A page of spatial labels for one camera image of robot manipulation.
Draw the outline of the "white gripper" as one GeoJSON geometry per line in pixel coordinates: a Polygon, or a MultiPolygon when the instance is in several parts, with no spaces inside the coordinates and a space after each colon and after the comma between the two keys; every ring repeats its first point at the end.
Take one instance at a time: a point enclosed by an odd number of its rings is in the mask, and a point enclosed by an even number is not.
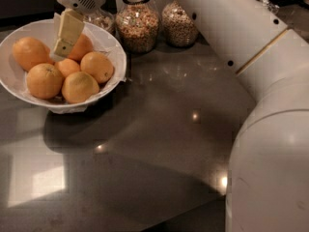
{"type": "Polygon", "coordinates": [[[68,8],[53,17],[53,54],[68,57],[84,29],[83,15],[99,9],[106,0],[57,0],[68,8]]]}

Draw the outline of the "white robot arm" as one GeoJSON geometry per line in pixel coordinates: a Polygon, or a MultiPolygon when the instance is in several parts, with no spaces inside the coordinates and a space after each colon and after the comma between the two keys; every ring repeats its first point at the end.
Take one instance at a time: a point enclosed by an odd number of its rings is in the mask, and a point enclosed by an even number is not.
{"type": "Polygon", "coordinates": [[[177,0],[255,100],[227,172],[225,232],[309,232],[309,51],[256,0],[177,0]]]}

